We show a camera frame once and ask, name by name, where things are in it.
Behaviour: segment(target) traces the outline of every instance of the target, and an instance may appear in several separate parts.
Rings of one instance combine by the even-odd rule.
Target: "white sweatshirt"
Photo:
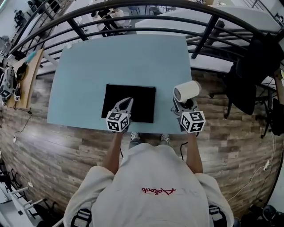
[[[209,205],[218,206],[227,226],[233,226],[233,213],[214,178],[193,174],[167,145],[143,143],[124,153],[116,175],[104,167],[90,169],[66,208],[64,226],[86,208],[90,227],[209,227]]]

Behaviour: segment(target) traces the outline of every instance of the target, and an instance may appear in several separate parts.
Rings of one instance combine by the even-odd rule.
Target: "wooden floor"
[[[193,71],[193,79],[203,90],[198,96],[199,108],[204,111],[206,126],[198,136],[198,145],[204,172],[216,178],[226,199],[233,197],[244,187],[254,172],[265,165],[272,156],[270,133],[260,139],[264,122],[255,120],[256,114],[264,114],[262,106],[256,106],[252,116],[233,106],[228,120],[223,119],[228,99],[224,95],[210,99],[209,92],[223,89],[222,81],[215,74]],[[29,114],[2,108],[0,148],[8,169],[19,173],[19,181],[27,185],[31,181],[28,197],[32,200],[47,198],[58,203],[64,212],[69,199],[78,189],[90,167],[99,165],[110,145],[113,133],[90,129],[47,124],[47,108],[53,75],[38,77],[32,96],[32,117],[22,133]],[[160,135],[144,135],[147,142],[157,145]],[[125,135],[122,152],[127,152],[129,136]],[[171,146],[178,155],[185,135],[171,135]],[[272,167],[259,170],[251,184],[229,204],[235,216],[241,217],[252,203],[264,202],[274,184],[283,149],[283,137],[276,137],[276,150]]]

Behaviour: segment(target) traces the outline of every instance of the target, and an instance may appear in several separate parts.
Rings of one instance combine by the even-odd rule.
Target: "black towel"
[[[124,98],[132,97],[133,106],[131,120],[135,122],[153,123],[155,107],[155,87],[106,85],[102,118],[106,118],[115,104]]]

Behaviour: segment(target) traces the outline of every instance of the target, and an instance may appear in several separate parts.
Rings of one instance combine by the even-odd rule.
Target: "shoe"
[[[139,133],[131,133],[130,137],[131,137],[131,140],[140,139],[140,134]]]
[[[165,140],[167,143],[169,143],[170,136],[168,134],[162,134],[161,140]]]

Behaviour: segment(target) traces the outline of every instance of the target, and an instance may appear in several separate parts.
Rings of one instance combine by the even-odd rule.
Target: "light blue table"
[[[185,37],[121,35],[76,43],[60,57],[47,122],[106,130],[101,118],[106,84],[154,86],[154,123],[132,122],[129,132],[181,133],[170,111],[173,89],[190,80]]]

